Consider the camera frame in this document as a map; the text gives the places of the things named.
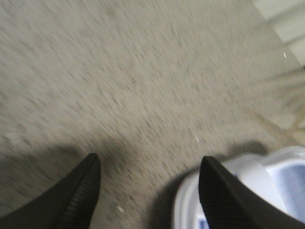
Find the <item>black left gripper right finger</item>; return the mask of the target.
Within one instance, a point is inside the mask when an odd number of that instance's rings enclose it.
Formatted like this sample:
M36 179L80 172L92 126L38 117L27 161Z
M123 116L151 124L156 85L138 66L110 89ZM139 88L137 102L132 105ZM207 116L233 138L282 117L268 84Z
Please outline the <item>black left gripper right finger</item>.
M199 199L211 229L303 229L304 223L256 195L213 156L202 159Z

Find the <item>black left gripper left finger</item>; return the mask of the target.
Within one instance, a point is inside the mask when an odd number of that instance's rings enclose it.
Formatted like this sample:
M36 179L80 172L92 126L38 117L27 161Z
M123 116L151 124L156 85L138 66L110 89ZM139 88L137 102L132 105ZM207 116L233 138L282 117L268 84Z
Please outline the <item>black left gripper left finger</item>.
M88 229L100 193L100 160L87 155L33 201L2 217L2 229Z

